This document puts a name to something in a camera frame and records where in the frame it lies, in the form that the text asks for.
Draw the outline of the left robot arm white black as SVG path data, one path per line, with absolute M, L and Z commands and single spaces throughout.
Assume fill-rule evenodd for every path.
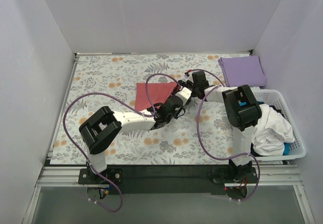
M 184 106 L 187 102 L 188 98 L 185 96 L 180 96 L 178 93 L 171 95 L 164 103 L 155 104 L 157 109 L 154 117 L 146 116 L 150 113 L 149 109 L 137 114 L 112 111 L 108 106 L 100 108 L 79 127 L 89 158 L 87 169 L 91 179 L 98 184 L 107 179 L 104 152 L 119 133 L 162 128 L 171 119 L 177 119 L 180 112 L 185 112 Z

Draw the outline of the red t shirt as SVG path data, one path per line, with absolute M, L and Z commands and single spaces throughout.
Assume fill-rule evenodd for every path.
M 176 86 L 175 82 L 148 83 L 148 93 L 152 103 L 164 103 Z M 135 109 L 142 111 L 151 107 L 146 95 L 145 83 L 137 83 L 136 87 Z

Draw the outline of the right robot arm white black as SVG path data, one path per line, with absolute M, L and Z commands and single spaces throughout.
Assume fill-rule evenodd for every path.
M 229 123 L 233 129 L 232 153 L 227 165 L 212 169 L 211 176 L 216 183 L 225 180 L 247 181 L 253 174 L 251 138 L 258 120 L 262 116 L 258 101 L 248 85 L 239 87 L 211 86 L 206 79 L 205 70 L 189 70 L 186 84 L 192 90 L 192 97 L 204 102 L 218 102 L 225 106 Z

